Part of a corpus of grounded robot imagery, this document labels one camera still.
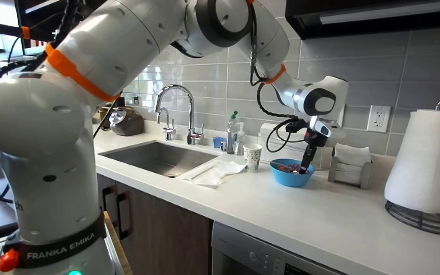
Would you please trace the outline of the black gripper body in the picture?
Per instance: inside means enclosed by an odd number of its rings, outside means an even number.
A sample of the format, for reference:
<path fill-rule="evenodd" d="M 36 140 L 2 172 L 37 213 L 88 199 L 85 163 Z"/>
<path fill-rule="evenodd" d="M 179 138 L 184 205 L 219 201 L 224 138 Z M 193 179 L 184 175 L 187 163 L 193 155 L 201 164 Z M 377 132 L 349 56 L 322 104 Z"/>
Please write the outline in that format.
<path fill-rule="evenodd" d="M 319 147 L 325 147 L 332 137 L 332 130 L 319 117 L 314 117 L 305 135 L 306 152 L 302 161 L 302 167 L 308 169 L 317 155 Z"/>

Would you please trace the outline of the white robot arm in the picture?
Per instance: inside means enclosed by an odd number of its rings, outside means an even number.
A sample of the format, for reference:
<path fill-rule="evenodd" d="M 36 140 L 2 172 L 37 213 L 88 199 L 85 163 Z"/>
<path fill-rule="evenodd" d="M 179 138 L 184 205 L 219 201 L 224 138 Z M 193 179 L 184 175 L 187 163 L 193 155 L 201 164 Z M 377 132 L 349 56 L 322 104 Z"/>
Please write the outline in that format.
<path fill-rule="evenodd" d="M 106 0 L 33 68 L 0 79 L 0 166 L 19 225 L 4 244 L 0 275 L 115 275 L 94 118 L 100 109 L 129 115 L 126 88 L 169 46 L 192 59 L 241 48 L 256 83 L 317 134 L 346 104 L 348 82 L 288 74 L 288 36 L 257 0 Z"/>

